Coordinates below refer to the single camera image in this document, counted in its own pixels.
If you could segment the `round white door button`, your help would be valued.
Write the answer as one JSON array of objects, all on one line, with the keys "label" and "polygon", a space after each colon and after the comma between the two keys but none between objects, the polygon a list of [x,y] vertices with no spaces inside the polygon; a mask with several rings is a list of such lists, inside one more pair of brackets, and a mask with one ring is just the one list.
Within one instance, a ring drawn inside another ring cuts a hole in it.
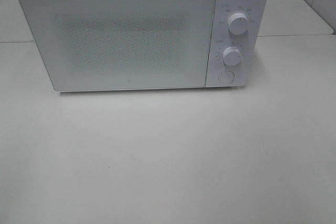
[{"label": "round white door button", "polygon": [[235,74],[231,71],[224,71],[218,76],[219,82],[223,84],[232,83],[234,81]]}]

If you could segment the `white microwave knob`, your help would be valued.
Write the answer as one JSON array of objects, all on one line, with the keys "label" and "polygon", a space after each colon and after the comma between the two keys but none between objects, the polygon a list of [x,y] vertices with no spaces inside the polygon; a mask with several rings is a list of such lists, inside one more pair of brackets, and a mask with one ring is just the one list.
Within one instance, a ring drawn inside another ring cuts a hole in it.
[{"label": "white microwave knob", "polygon": [[235,66],[242,61],[243,54],[238,47],[228,47],[223,53],[223,62],[227,66]]},{"label": "white microwave knob", "polygon": [[233,35],[241,35],[248,30],[249,19],[243,12],[236,12],[228,17],[228,29]]}]

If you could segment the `white microwave door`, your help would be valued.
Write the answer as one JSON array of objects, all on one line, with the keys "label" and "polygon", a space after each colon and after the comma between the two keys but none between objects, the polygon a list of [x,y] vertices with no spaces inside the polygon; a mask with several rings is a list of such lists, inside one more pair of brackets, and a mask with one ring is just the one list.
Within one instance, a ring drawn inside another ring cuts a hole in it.
[{"label": "white microwave door", "polygon": [[199,88],[214,0],[19,0],[60,92]]}]

